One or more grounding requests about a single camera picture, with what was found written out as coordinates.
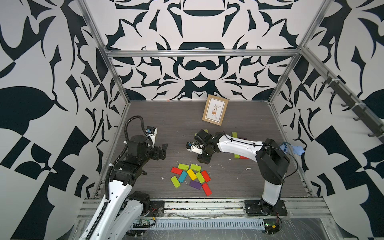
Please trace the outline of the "circuit board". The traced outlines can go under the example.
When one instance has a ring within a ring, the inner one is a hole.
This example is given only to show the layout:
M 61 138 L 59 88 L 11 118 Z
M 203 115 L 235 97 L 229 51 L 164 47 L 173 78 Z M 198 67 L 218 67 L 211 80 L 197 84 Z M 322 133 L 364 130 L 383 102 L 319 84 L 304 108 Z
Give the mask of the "circuit board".
M 266 235 L 275 235 L 280 230 L 281 230 L 281 225 L 279 224 L 265 223 L 265 230 L 263 231 L 263 233 Z
M 144 219 L 141 219 L 141 220 L 138 220 L 136 221 L 135 223 L 133 223 L 133 226 L 132 228 L 151 228 L 152 226 L 154 226 L 156 224 L 156 219 L 153 218 L 152 221 L 150 220 L 144 220 Z

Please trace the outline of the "teal block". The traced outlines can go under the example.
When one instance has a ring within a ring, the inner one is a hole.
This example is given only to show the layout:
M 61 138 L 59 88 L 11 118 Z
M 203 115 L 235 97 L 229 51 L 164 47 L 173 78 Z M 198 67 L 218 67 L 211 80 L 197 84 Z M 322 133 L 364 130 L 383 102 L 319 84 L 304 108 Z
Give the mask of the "teal block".
M 188 176 L 188 173 L 185 172 L 185 171 L 182 171 L 180 177 L 178 178 L 178 181 L 179 181 L 180 183 L 183 183 L 183 182 L 185 181 L 185 179 L 186 179 L 187 176 Z

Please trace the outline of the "wooden picture frame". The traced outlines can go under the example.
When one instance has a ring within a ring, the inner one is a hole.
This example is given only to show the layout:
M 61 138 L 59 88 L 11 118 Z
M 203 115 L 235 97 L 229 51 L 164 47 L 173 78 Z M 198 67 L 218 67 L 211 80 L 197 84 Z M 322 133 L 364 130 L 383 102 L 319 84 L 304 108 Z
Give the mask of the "wooden picture frame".
M 229 100 L 218 96 L 208 95 L 202 120 L 221 126 L 229 104 Z

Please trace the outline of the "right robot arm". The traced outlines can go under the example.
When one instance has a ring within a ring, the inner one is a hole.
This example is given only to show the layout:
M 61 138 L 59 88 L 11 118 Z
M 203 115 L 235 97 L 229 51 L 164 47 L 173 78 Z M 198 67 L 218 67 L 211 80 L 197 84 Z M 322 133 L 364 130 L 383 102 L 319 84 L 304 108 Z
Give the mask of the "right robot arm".
M 197 160 L 202 164 L 209 164 L 214 153 L 236 154 L 256 162 L 265 180 L 259 204 L 261 214 L 271 215 L 277 209 L 291 161 L 274 140 L 255 142 L 231 137 L 224 132 L 211 135 L 200 130 L 195 135 L 195 141 L 188 142 L 186 148 L 196 153 Z

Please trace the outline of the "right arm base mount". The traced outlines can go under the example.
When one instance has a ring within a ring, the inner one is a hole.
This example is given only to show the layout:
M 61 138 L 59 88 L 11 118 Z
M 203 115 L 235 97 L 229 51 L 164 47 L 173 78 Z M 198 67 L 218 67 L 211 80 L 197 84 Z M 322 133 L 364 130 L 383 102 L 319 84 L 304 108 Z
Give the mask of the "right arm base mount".
M 263 200 L 245 200 L 245 210 L 249 217 L 259 216 L 287 216 L 288 211 L 283 200 L 278 200 L 277 203 L 272 206 Z

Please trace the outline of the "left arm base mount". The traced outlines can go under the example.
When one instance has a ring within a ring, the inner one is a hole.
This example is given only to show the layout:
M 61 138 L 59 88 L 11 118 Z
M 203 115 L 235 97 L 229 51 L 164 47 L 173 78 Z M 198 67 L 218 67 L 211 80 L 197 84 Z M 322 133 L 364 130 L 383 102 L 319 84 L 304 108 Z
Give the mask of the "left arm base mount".
M 143 204 L 143 211 L 141 217 L 157 217 L 164 213 L 165 202 L 164 201 L 149 201 Z

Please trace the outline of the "right circuit board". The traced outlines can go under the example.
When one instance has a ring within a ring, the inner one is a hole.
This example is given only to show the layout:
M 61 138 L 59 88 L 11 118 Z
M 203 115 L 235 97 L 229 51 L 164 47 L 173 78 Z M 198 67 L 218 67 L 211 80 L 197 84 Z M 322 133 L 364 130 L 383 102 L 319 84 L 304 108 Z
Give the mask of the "right circuit board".
M 263 231 L 263 233 L 266 235 L 275 235 L 280 230 L 281 230 L 281 225 L 279 224 L 265 223 L 265 230 Z

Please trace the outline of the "blue cloth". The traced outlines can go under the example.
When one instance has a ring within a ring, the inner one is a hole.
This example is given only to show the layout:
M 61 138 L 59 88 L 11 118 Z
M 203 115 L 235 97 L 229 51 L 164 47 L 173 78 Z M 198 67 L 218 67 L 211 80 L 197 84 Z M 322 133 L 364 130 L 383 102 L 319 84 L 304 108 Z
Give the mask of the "blue cloth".
M 298 156 L 301 156 L 302 154 L 305 153 L 305 150 L 303 149 L 303 147 L 301 146 L 294 146 L 288 142 L 283 142 L 281 145 L 280 145 L 280 149 L 284 152 L 288 152 L 289 149 L 291 149 L 293 151 L 293 153 L 295 155 L 298 155 Z

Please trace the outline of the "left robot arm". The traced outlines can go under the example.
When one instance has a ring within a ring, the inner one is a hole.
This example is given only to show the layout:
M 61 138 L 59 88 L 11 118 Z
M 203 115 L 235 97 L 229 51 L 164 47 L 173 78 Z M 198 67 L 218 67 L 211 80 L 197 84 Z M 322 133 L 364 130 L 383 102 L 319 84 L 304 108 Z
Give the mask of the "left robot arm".
M 156 224 L 153 219 L 137 223 L 139 217 L 152 213 L 148 194 L 132 192 L 143 166 L 149 160 L 163 160 L 168 144 L 155 146 L 155 135 L 134 136 L 126 141 L 122 154 L 109 165 L 105 180 L 105 195 L 90 221 L 81 240 L 121 240 L 125 235 L 135 237 L 138 228 L 149 229 Z

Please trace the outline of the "purple block lower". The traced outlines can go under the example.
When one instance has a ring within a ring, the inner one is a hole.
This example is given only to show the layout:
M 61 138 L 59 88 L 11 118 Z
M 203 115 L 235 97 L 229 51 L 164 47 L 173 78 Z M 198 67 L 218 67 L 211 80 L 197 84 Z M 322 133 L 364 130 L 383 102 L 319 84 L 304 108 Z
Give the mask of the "purple block lower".
M 202 188 L 202 184 L 199 183 L 199 182 L 195 182 L 195 181 L 191 181 L 191 182 L 190 182 L 190 186 L 191 186 L 192 188 L 197 189 L 197 190 L 200 190 L 200 189 Z

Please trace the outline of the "left circuit board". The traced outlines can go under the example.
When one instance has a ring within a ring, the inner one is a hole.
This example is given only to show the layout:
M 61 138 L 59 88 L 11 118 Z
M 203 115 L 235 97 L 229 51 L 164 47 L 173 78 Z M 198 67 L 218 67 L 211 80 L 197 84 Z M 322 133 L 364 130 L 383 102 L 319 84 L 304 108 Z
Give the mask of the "left circuit board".
M 154 226 L 156 224 L 156 219 L 153 218 L 152 221 L 150 220 L 144 220 L 144 219 L 141 219 L 141 220 L 138 220 L 136 221 L 135 223 L 133 223 L 133 226 L 132 228 L 151 228 L 152 226 Z

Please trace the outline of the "yellow block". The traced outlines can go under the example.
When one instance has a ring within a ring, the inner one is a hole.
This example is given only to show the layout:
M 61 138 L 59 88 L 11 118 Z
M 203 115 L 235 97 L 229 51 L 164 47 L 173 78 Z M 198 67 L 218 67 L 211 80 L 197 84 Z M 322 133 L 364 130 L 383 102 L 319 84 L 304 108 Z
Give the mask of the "yellow block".
M 189 169 L 189 170 L 187 171 L 187 174 L 188 174 L 188 176 L 191 178 L 192 181 L 194 181 L 194 180 L 197 179 L 197 176 L 196 176 L 196 174 L 194 173 L 194 171 L 193 171 L 192 169 Z

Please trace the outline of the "black wall hook rail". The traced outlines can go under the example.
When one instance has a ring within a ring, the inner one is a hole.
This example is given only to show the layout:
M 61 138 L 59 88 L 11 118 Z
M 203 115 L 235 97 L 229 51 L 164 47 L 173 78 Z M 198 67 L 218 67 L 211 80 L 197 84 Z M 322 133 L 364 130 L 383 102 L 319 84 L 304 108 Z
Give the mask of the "black wall hook rail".
M 328 85 L 332 89 L 331 95 L 338 96 L 343 101 L 343 108 L 354 112 L 354 121 L 364 123 L 371 131 L 368 137 L 377 138 L 384 144 L 384 122 L 342 80 L 331 75 L 330 71 L 327 71 L 326 75 L 327 79 L 322 85 Z

